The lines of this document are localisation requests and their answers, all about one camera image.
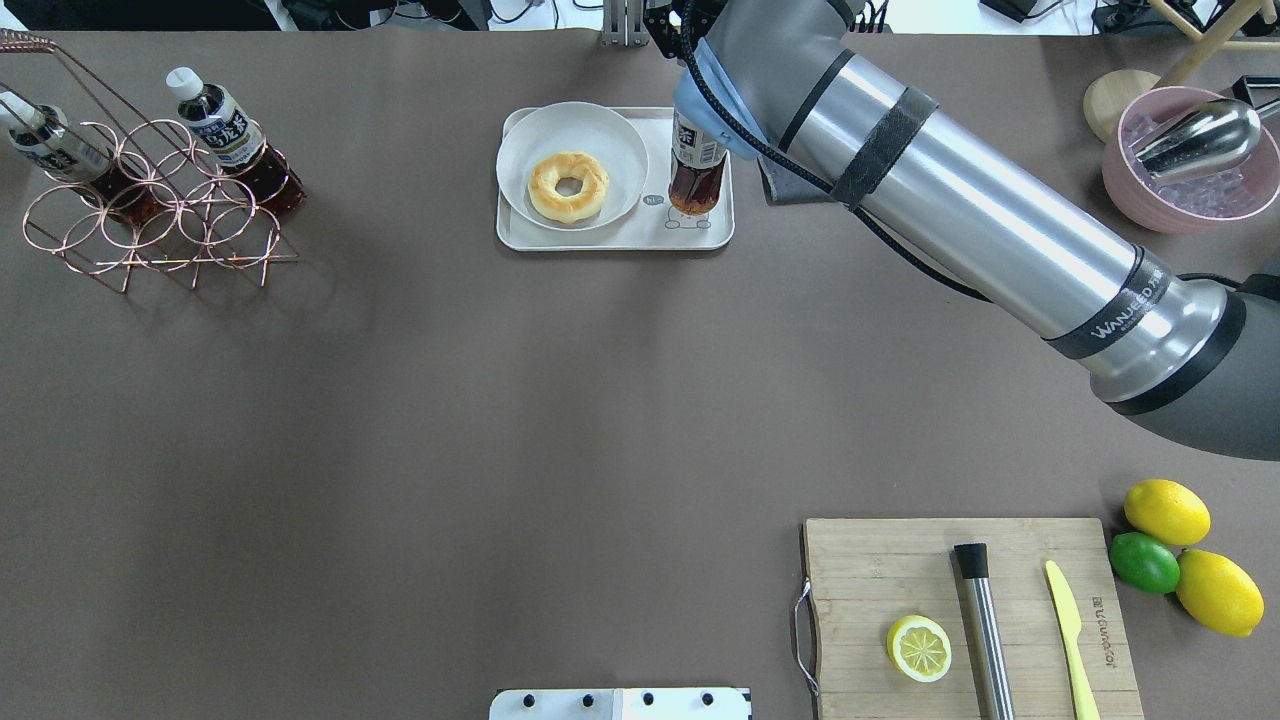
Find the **donut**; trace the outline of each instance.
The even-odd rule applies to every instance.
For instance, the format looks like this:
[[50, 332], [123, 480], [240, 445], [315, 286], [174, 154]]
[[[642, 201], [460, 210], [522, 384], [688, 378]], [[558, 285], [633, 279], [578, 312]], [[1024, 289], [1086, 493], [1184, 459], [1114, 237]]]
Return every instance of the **donut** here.
[[[556, 186], [564, 178], [582, 183], [575, 195], [561, 195]], [[534, 165], [529, 176], [529, 199], [534, 210], [558, 223], [576, 223], [600, 211], [609, 191], [609, 173], [600, 161], [581, 150], [556, 152]]]

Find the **pink bowl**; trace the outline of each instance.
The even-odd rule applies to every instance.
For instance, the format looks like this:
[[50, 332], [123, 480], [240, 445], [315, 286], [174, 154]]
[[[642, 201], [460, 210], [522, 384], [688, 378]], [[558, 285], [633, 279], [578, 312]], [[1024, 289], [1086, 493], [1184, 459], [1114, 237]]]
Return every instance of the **pink bowl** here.
[[1262, 141], [1240, 165], [1244, 187], [1254, 200], [1238, 215], [1212, 218], [1184, 210], [1156, 195], [1138, 177], [1133, 151], [1120, 141], [1123, 128], [1138, 118], [1148, 117], [1157, 123], [1171, 120], [1206, 100], [1221, 97], [1215, 92], [1198, 87], [1157, 87], [1138, 96], [1120, 115], [1120, 124], [1107, 140], [1102, 154], [1102, 183], [1112, 202], [1130, 220], [1156, 232], [1194, 233], [1204, 232], [1225, 223], [1252, 218], [1266, 210], [1280, 193], [1280, 149], [1266, 128], [1262, 128]]

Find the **cola bottle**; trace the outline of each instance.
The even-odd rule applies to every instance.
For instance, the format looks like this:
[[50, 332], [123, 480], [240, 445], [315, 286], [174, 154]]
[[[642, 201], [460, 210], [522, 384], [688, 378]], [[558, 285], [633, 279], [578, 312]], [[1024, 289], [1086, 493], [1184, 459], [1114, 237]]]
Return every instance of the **cola bottle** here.
[[244, 183], [261, 208], [282, 217], [306, 200], [297, 173], [225, 87], [205, 83], [191, 68], [177, 68], [165, 79], [178, 99], [178, 117], [212, 150], [223, 173]]
[[113, 152], [91, 145], [83, 132], [73, 135], [67, 114], [54, 105], [31, 105], [13, 92], [0, 94], [0, 122], [9, 126], [9, 143], [50, 176], [81, 192], [95, 208], [106, 206], [108, 217], [142, 228], [164, 211], [150, 187], [138, 184], [113, 159]]
[[671, 186], [667, 197], [686, 215], [705, 215], [719, 202], [727, 149], [703, 132], [680, 110], [671, 135]]

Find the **yellow knife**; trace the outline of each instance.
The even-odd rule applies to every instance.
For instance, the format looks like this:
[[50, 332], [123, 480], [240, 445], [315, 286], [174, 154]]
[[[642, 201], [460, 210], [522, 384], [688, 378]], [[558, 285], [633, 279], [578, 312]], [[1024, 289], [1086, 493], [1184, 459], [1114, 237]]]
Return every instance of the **yellow knife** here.
[[1062, 629], [1062, 647], [1066, 648], [1066, 667], [1071, 674], [1071, 702], [1075, 705], [1076, 720], [1100, 720], [1098, 706], [1093, 702], [1089, 678], [1084, 675], [1084, 661], [1080, 659], [1080, 609], [1075, 605], [1071, 585], [1057, 562], [1044, 562], [1048, 588], [1053, 593], [1053, 610], [1057, 611], [1057, 626]]

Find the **cutting board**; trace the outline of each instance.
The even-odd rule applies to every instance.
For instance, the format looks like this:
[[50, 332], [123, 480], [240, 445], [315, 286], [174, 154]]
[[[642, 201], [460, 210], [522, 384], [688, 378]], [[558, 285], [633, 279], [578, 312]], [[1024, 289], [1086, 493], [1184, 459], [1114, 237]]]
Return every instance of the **cutting board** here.
[[[1080, 655], [1098, 712], [1107, 720], [1144, 717], [1097, 519], [810, 519], [804, 542], [819, 720], [983, 717], [951, 553], [966, 542], [987, 543], [1018, 717], [1075, 717], [1046, 560], [1062, 568], [1080, 609]], [[951, 638], [951, 670], [936, 683], [911, 680], [886, 653], [890, 625], [911, 614], [932, 618]]]

